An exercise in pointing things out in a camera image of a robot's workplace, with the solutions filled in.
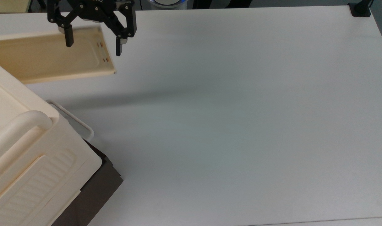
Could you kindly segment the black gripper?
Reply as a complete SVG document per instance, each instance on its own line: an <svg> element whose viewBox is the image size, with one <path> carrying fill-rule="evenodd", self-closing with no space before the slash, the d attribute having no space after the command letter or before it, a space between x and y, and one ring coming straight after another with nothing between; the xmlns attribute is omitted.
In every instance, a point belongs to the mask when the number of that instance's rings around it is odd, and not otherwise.
<svg viewBox="0 0 382 226"><path fill-rule="evenodd" d="M50 23L55 23L63 30L65 43L71 47L74 43L73 30L71 22L75 19L75 8L79 7L79 17L83 20L102 22L102 13L106 19L104 23L115 34L115 54L122 54L123 44L127 43L128 38L134 37L137 24L136 13L134 9L135 2L129 0L68 0L73 10L66 16L62 16L59 10L59 0L48 0L46 2L47 19ZM123 26L114 13L118 10L126 21Z"/></svg>

